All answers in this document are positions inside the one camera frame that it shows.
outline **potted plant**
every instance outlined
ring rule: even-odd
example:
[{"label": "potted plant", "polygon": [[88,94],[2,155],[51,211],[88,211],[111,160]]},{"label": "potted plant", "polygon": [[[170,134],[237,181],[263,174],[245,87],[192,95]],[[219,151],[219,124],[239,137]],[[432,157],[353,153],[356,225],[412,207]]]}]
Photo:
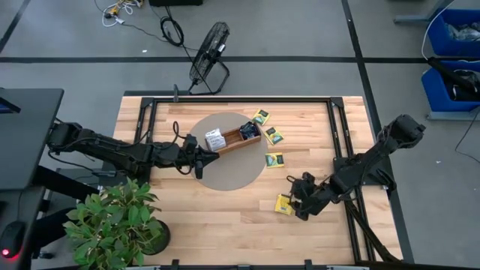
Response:
[{"label": "potted plant", "polygon": [[150,186],[136,181],[107,187],[87,196],[67,216],[67,237],[73,242],[74,260],[81,269],[124,269],[133,260],[143,265],[143,255],[164,250],[170,242],[168,226],[152,217],[160,210],[146,202],[158,198]]}]

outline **table leg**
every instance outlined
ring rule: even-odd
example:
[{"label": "table leg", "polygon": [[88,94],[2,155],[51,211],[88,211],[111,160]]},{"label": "table leg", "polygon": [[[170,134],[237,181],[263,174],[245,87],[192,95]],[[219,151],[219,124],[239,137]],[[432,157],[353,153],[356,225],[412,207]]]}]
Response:
[{"label": "table leg", "polygon": [[82,201],[85,200],[89,194],[99,193],[96,188],[70,179],[67,176],[61,175],[43,166],[38,166],[34,177],[34,184],[43,185],[51,191]]},{"label": "table leg", "polygon": [[435,6],[425,15],[399,15],[393,20],[394,23],[429,23],[437,15],[438,10],[444,9],[454,0],[439,0]]}]

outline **wooden tabletop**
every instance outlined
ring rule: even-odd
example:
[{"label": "wooden tabletop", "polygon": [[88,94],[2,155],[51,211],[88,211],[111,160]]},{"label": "wooden tabletop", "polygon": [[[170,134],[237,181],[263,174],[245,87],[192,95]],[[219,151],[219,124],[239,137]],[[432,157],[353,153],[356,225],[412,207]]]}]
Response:
[{"label": "wooden tabletop", "polygon": [[[133,142],[142,97],[123,97],[114,137]],[[362,97],[343,97],[355,153],[373,144]],[[201,185],[191,175],[175,169],[151,171],[152,192],[163,209],[156,217],[172,233],[169,247],[145,258],[146,265],[315,265],[352,264],[353,253],[343,203],[330,203],[319,215],[302,221],[274,212],[278,194],[288,194],[285,179],[301,177],[305,171],[324,179],[333,171],[335,151],[325,105],[319,103],[161,103],[154,123],[154,141],[171,141],[172,124],[186,134],[201,119],[214,113],[231,112],[249,118],[258,109],[271,113],[263,129],[276,127],[285,137],[270,152],[283,152],[284,168],[265,168],[251,184],[238,190],[218,191]],[[340,116],[335,110],[338,130]],[[145,116],[144,131],[149,111]],[[343,156],[347,150],[343,139]],[[372,230],[396,257],[400,245],[387,194],[380,186],[362,188]],[[363,234],[356,226],[362,259],[366,260]]]}]

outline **black desk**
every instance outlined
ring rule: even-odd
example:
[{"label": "black desk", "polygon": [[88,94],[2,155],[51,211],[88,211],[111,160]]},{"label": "black desk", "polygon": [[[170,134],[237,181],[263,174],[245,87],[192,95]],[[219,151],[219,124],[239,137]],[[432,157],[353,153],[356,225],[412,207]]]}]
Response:
[{"label": "black desk", "polygon": [[1,270],[26,268],[45,188],[79,200],[98,193],[93,187],[38,166],[63,93],[63,89],[0,89],[0,97],[21,109],[20,113],[0,115],[0,233],[17,220],[17,212],[26,228],[19,256],[0,256]]}]

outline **blue storage bin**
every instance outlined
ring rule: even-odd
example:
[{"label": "blue storage bin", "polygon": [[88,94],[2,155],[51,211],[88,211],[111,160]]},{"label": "blue storage bin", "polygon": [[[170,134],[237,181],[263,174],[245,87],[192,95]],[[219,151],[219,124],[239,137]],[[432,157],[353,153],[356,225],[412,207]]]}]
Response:
[{"label": "blue storage bin", "polygon": [[[480,72],[480,62],[442,61],[442,63],[453,71],[465,69]],[[480,101],[451,100],[442,76],[433,68],[423,74],[421,82],[433,112],[469,112],[480,106]]]},{"label": "blue storage bin", "polygon": [[445,10],[432,22],[428,37],[439,56],[480,57],[480,41],[455,40],[445,23],[462,26],[480,22],[480,10]]}]

